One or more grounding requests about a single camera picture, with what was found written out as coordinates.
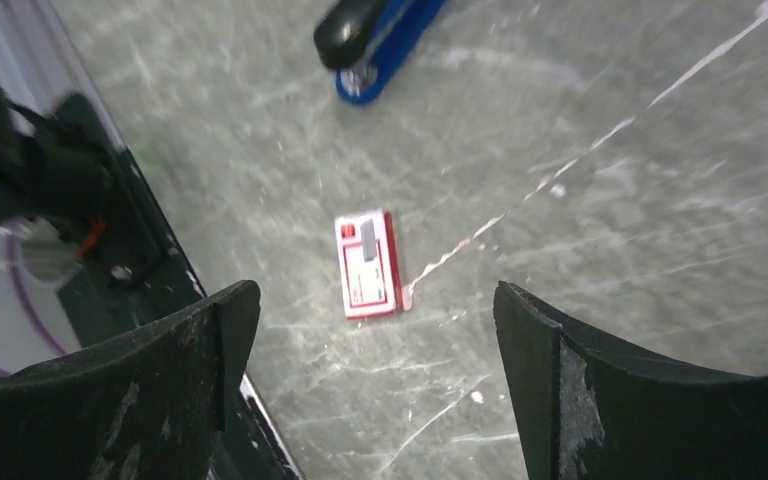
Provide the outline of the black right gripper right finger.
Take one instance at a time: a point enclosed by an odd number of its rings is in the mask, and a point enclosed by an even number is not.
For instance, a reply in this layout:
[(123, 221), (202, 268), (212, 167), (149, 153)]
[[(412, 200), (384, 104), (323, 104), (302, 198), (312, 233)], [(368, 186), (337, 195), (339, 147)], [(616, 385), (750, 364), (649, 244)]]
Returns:
[(679, 361), (554, 308), (494, 294), (532, 479), (768, 479), (768, 375)]

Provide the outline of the blue black stapler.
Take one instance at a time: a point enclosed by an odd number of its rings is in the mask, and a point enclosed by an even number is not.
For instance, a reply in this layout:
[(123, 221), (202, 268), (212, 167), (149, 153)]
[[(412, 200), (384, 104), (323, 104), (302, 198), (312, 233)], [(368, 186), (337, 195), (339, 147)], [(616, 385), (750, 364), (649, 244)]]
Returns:
[(376, 100), (432, 25), (446, 0), (340, 0), (313, 32), (321, 64), (338, 96), (363, 106)]

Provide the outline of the red white staple box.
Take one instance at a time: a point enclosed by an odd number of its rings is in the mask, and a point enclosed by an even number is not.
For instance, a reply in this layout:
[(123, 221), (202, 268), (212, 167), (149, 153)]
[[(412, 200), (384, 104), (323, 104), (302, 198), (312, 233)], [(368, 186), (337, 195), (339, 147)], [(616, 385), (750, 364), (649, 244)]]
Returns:
[(385, 209), (334, 220), (342, 301), (349, 320), (402, 312), (402, 285), (393, 215)]

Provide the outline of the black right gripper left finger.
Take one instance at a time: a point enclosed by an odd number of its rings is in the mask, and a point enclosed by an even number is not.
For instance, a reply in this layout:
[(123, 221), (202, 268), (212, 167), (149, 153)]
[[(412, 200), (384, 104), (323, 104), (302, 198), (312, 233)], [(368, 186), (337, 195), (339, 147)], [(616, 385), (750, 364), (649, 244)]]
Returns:
[(0, 377), (0, 479), (203, 479), (260, 315), (241, 281)]

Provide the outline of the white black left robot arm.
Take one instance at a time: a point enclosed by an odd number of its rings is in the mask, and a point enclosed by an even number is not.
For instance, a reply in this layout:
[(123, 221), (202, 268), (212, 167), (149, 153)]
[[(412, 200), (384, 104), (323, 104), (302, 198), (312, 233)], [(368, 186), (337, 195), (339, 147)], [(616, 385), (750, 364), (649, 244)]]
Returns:
[(0, 87), (0, 224), (44, 219), (110, 290), (137, 288), (164, 259), (122, 154), (89, 99), (72, 92), (43, 115)]

